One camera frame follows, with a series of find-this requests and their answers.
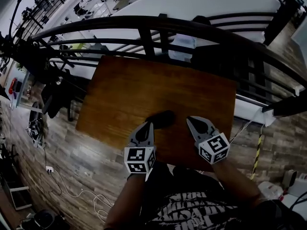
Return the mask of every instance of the wooden table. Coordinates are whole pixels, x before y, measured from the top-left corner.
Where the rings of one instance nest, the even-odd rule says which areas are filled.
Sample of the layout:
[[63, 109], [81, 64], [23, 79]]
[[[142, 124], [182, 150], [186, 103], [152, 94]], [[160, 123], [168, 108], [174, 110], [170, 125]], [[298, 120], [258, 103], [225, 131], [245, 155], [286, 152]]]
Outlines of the wooden table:
[[235, 82], [205, 72], [141, 59], [102, 57], [76, 129], [123, 149], [130, 133], [147, 117], [172, 110], [175, 124], [155, 131], [157, 159], [210, 171], [210, 165], [195, 152], [186, 117], [208, 118], [229, 138], [235, 97]]

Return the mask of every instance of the black railing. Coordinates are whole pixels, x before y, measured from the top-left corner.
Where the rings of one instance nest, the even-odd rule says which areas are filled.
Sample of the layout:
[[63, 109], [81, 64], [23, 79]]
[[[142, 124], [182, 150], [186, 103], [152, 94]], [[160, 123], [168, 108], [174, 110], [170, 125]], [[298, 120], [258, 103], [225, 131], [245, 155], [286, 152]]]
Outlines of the black railing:
[[[116, 39], [116, 38], [90, 38], [90, 39], [74, 39], [59, 42], [48, 42], [42, 40], [46, 37], [59, 34], [96, 29], [114, 29], [114, 28], [129, 28], [137, 29], [140, 34], [139, 39]], [[165, 43], [162, 40], [161, 33], [159, 40], [152, 38], [152, 35], [158, 35], [163, 32], [164, 36], [175, 36], [176, 34], [184, 34], [196, 38], [205, 39], [218, 43], [218, 45], [210, 45], [197, 47], [195, 49], [172, 45]], [[231, 31], [222, 30], [214, 26], [208, 26], [201, 23], [189, 22], [178, 19], [149, 17], [149, 16], [115, 16], [108, 18], [91, 19], [66, 24], [56, 28], [38, 33], [32, 37], [33, 41], [43, 42], [44, 45], [51, 47], [62, 44], [76, 43], [101, 43], [101, 44], [120, 44], [124, 46], [135, 45], [143, 46], [144, 54], [120, 51], [123, 47], [118, 47], [115, 50], [106, 49], [54, 49], [55, 55], [62, 55], [62, 61], [56, 60], [57, 56], [51, 60], [55, 63], [63, 63], [73, 65], [84, 65], [94, 67], [93, 63], [82, 63], [82, 61], [98, 62], [99, 55], [121, 56], [130, 58], [142, 58], [151, 61], [165, 62], [183, 67], [190, 67], [197, 70], [206, 71], [217, 74], [222, 77], [232, 79], [237, 82], [237, 92], [245, 97], [257, 100], [265, 106], [265, 110], [271, 110], [276, 103], [282, 103], [288, 98], [293, 98], [295, 95], [294, 89], [287, 82], [282, 82], [279, 79], [271, 76], [270, 71], [263, 70], [263, 63], [266, 63], [270, 69], [277, 69], [285, 73], [293, 81], [307, 87], [305, 78], [297, 74], [286, 62], [274, 52], [268, 50], [265, 46], [250, 41], [244, 37], [236, 35]], [[156, 54], [155, 48], [164, 49], [163, 53]], [[193, 55], [191, 63], [170, 59], [168, 50], [183, 52]], [[82, 56], [71, 56], [72, 54], [82, 54]], [[98, 54], [98, 57], [86, 57], [84, 54]], [[248, 64], [249, 59], [254, 60], [254, 65]], [[272, 84], [277, 85], [282, 89], [282, 93], [272, 88]]]
[[41, 0], [27, 15], [24, 22], [19, 26], [13, 38], [18, 36], [21, 39], [27, 39], [35, 35], [39, 30], [44, 28], [49, 18], [54, 12], [64, 4], [66, 0]]

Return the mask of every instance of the handrail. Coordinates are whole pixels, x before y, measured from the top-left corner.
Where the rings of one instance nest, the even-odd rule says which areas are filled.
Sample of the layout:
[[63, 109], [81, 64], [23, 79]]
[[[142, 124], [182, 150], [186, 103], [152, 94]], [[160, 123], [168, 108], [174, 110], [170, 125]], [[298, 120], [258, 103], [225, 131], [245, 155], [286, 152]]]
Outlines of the handrail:
[[211, 24], [212, 26], [215, 27], [220, 27], [220, 26], [228, 26], [228, 25], [245, 25], [245, 24], [269, 24], [269, 20], [260, 20], [260, 21], [229, 21], [229, 22], [223, 22], [223, 23], [216, 23], [216, 24]]
[[51, 28], [34, 35], [32, 39], [37, 41], [52, 35], [109, 28], [148, 29], [156, 31], [166, 30], [168, 32], [202, 38], [219, 44], [230, 45], [232, 48], [240, 49], [242, 52], [259, 57], [261, 60], [284, 72], [307, 88], [307, 81], [296, 71], [291, 69], [282, 57], [266, 47], [229, 31], [185, 20], [151, 16], [105, 17]]
[[[17, 36], [17, 34], [20, 32], [20, 30], [23, 28], [23, 26], [24, 26], [26, 23], [28, 23], [27, 26], [24, 28], [24, 32], [23, 32], [24, 36], [26, 37], [27, 33], [28, 33], [28, 32], [32, 29], [32, 27], [33, 27], [33, 25], [30, 25], [30, 24], [31, 24], [31, 21], [36, 22], [34, 17], [35, 17], [39, 12], [41, 12], [40, 15], [39, 15], [39, 16], [41, 16], [41, 15], [43, 14], [43, 12], [46, 12], [47, 9], [49, 9], [49, 10], [48, 10], [46, 13], [50, 12], [50, 10], [51, 10], [52, 8], [54, 8], [55, 5], [57, 5], [56, 8], [52, 11], [52, 13], [53, 13], [61, 4], [64, 3], [64, 1], [65, 1], [65, 0], [58, 0], [51, 8], [49, 8], [49, 6], [47, 6], [45, 9], [42, 10], [42, 9], [41, 9], [41, 6], [44, 5], [44, 2], [49, 2], [49, 0], [41, 0], [41, 1], [32, 9], [32, 11], [29, 13], [29, 15], [28, 15], [29, 20], [23, 21], [23, 23], [20, 25], [20, 27], [19, 27], [18, 30], [16, 31], [15, 35], [13, 36], [13, 40], [15, 39], [15, 37]], [[38, 26], [38, 24], [39, 24], [40, 22], [42, 22], [42, 19], [41, 19], [39, 22], [36, 22], [37, 25], [34, 27], [34, 29], [32, 30], [31, 34], [34, 32], [34, 30], [37, 28], [37, 26]]]
[[213, 15], [208, 16], [207, 19], [209, 21], [212, 20], [219, 20], [224, 18], [232, 18], [232, 17], [245, 17], [245, 16], [269, 16], [273, 17], [276, 13], [275, 12], [242, 12], [242, 13], [227, 13], [227, 14], [220, 14], [220, 15]]

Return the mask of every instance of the wooden floor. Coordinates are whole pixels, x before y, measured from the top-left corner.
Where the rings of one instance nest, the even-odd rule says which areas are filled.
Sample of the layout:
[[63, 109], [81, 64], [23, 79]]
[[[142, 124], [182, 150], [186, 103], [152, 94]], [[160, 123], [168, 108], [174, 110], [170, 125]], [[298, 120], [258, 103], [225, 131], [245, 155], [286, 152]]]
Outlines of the wooden floor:
[[[294, 55], [289, 49], [285, 52], [289, 59]], [[80, 106], [76, 105], [73, 113], [75, 121], [71, 123], [67, 121], [65, 109], [53, 119], [45, 117], [47, 165], [61, 173], [71, 194], [76, 195], [81, 189], [90, 190], [105, 195], [114, 203], [128, 176], [123, 164], [123, 152], [76, 131], [79, 111]], [[102, 229], [103, 223], [94, 212], [92, 195], [84, 193], [79, 198], [70, 197], [56, 173], [54, 178], [63, 193], [61, 196], [48, 193], [59, 189], [45, 170], [44, 150], [33, 147], [25, 131], [29, 111], [22, 108], [11, 111], [8, 103], [2, 102], [2, 113], [3, 133], [8, 147], [12, 142], [16, 144], [21, 176], [31, 189], [35, 208], [62, 211], [73, 229]], [[243, 123], [234, 119], [231, 137]], [[260, 126], [251, 124], [237, 137], [230, 149], [229, 159], [247, 176], [252, 171], [259, 131]], [[270, 127], [263, 129], [257, 182], [279, 181], [284, 170], [288, 169], [307, 173], [306, 131], [307, 113], [276, 120]], [[98, 208], [108, 211], [108, 207], [103, 205]]]

